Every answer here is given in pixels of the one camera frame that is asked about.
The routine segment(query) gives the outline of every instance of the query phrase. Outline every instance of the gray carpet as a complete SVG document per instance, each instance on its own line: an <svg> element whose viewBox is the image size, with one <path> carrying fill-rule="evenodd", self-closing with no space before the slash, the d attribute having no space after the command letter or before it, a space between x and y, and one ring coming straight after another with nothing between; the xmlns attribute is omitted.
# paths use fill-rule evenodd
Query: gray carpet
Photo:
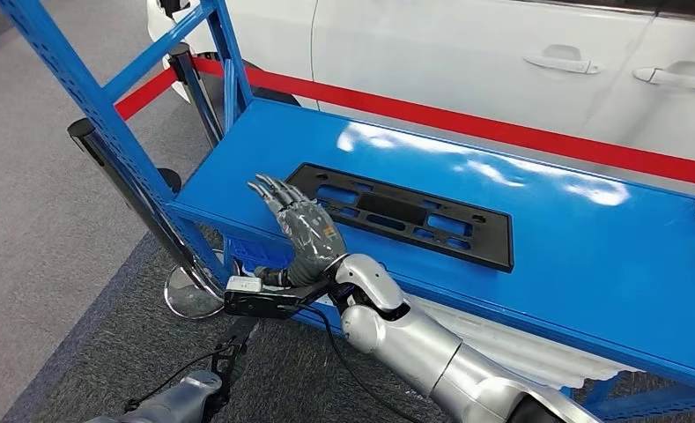
<svg viewBox="0 0 695 423"><path fill-rule="evenodd" d="M146 236L3 422L69 423L121 414L126 399L143 395L211 349L233 318L190 322L173 316L161 298L171 268L167 253ZM393 404L423 421L448 421L380 363L342 341L339 347L357 373ZM626 395L667 383L652 375L628 375L615 392ZM215 421L403 422L350 378L323 331L277 321L264 323L250 343L248 368ZM645 421L695 423L695 412Z"/></svg>

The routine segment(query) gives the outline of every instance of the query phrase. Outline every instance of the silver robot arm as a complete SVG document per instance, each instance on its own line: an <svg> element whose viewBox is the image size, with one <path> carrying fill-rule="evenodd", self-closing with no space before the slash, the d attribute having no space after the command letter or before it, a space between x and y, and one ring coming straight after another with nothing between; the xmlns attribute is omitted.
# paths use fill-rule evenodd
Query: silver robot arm
<svg viewBox="0 0 695 423"><path fill-rule="evenodd" d="M336 271L336 282L358 288L342 312L348 342L375 356L456 421L600 422L559 391L530 381L464 344L412 305L370 256L347 256Z"/></svg>
<svg viewBox="0 0 695 423"><path fill-rule="evenodd" d="M178 384L144 401L121 417L97 417L86 423L199 423L204 403L223 386L209 370L196 370Z"/></svg>

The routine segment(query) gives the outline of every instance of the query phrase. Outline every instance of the red rope barrier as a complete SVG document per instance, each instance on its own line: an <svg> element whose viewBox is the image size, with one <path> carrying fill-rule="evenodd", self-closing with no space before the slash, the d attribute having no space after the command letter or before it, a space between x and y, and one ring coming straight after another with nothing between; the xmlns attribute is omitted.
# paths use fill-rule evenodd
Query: red rope barrier
<svg viewBox="0 0 695 423"><path fill-rule="evenodd" d="M215 60L195 57L194 65L201 72L219 77L223 76L223 69L220 63ZM394 117L442 130L452 130L473 137L487 138L541 152L551 152L560 156L695 183L695 160L571 137L547 130L536 130L512 123L493 121L492 119L432 108L338 86L287 77L254 68L247 68L246 74L251 85L269 88L281 93L300 95L338 106L355 108L377 115Z"/></svg>
<svg viewBox="0 0 695 423"><path fill-rule="evenodd" d="M135 115L136 112L142 110L143 107L150 104L151 101L155 100L174 82L176 82L174 70L171 68L165 69L119 100L115 105L116 111L126 121Z"/></svg>

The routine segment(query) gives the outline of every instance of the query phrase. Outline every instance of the black cable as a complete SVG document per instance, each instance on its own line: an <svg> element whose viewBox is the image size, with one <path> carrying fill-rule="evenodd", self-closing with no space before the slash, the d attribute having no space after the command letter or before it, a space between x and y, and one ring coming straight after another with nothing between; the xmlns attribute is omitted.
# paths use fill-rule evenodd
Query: black cable
<svg viewBox="0 0 695 423"><path fill-rule="evenodd" d="M301 309L304 309L306 311L310 311L311 313L314 313L315 315L318 315L324 323L324 326L326 326L326 333L329 335L329 341L331 342L331 346L334 348L334 352L336 353L336 356L338 359L342 362L342 365L344 368L347 369L347 372L350 373L353 379L355 379L355 382L360 385L360 388L362 388L365 392L367 392L371 397L373 397L374 400L378 401L383 405L384 407L388 408L390 411L396 413L397 415L401 416L404 419L407 419L408 421L411 421L412 423L423 423L421 420L410 416L406 412L403 412L396 408L393 404L391 404L389 401L383 399L382 397L379 397L378 394L373 392L370 388L367 387L367 385L355 374L355 372L352 370L350 365L347 363L347 360L344 358L341 352L339 352L339 349L336 347L336 340L334 339L334 333L331 331L331 325L329 324L329 319L326 315L321 312L318 308L313 308L309 306L299 306Z"/></svg>
<svg viewBox="0 0 695 423"><path fill-rule="evenodd" d="M200 355L199 357L197 357L197 358L193 359L192 361L186 363L185 365L183 365L183 367L179 368L179 369L176 371L176 373L174 373L173 375L171 375L171 377L167 378L163 383L161 383L160 385L158 385L158 387L156 387L154 390L152 390L152 391L151 391L150 393L148 393L147 395L141 397L140 399L134 399L134 398L132 398L132 399L130 399L129 401L127 401L127 404L124 406L124 412L133 412L133 411L135 411L135 410L137 409L137 407L138 407L143 401L145 401L145 400L147 400L147 398L152 397L153 395L157 394L159 390L162 390L164 386L168 385L173 379L176 378L176 376L180 375L181 372L183 372L183 371L186 370L187 368L191 367L192 365L194 365L194 364L197 363L198 361L204 360L204 359L206 359L207 357L210 357L210 356L215 355L215 354L217 354L217 353L221 353L221 352L227 350L228 348L230 348L230 343L227 343L227 344L221 346L220 348L217 348L217 349L215 349L215 350L212 350L212 351L210 351L210 352L207 352L207 353L204 354L204 355Z"/></svg>

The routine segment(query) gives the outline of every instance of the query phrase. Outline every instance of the blue metal shelf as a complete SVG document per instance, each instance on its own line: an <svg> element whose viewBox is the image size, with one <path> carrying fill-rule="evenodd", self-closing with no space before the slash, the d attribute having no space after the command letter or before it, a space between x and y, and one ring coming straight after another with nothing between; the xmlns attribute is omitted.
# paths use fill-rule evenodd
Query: blue metal shelf
<svg viewBox="0 0 695 423"><path fill-rule="evenodd" d="M104 87L39 2L0 7L106 141L111 162L219 283L225 270L197 223L239 239L250 265L292 253L246 186L256 173L285 178L311 162L481 205L513 216L510 274L341 229L350 251L385 263L409 293L691 385L617 401L605 399L614 381L605 382L588 400L597 415L695 410L695 197L252 100L222 0L201 0ZM226 135L176 196L114 102L205 20L226 70ZM334 309L318 307L338 328Z"/></svg>
<svg viewBox="0 0 695 423"><path fill-rule="evenodd" d="M407 292L695 385L695 197L254 100L170 207L286 249L246 181L303 162L513 216L510 274L340 226Z"/></svg>

